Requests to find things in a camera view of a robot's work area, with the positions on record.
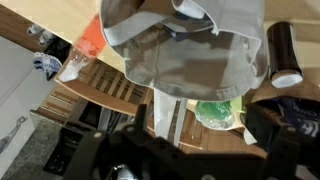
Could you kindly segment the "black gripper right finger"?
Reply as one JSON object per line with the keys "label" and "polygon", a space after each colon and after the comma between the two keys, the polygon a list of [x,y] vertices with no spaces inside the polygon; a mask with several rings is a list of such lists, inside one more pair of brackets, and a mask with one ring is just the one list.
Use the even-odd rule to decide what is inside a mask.
{"label": "black gripper right finger", "polygon": [[318,137],[304,135],[294,126],[283,123],[275,111],[257,104],[247,107],[245,126],[257,140],[256,145],[267,152],[259,173],[262,179],[299,180],[298,166],[305,166],[319,179]]}

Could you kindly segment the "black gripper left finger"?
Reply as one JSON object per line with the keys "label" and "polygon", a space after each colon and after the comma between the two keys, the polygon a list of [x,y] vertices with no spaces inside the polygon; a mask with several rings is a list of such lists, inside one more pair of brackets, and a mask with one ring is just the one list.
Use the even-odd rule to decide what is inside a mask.
{"label": "black gripper left finger", "polygon": [[147,105],[138,106],[134,121],[112,134],[85,134],[70,161],[63,180],[109,180],[115,166],[124,165],[137,179],[149,180],[147,161],[140,149],[147,134]]}

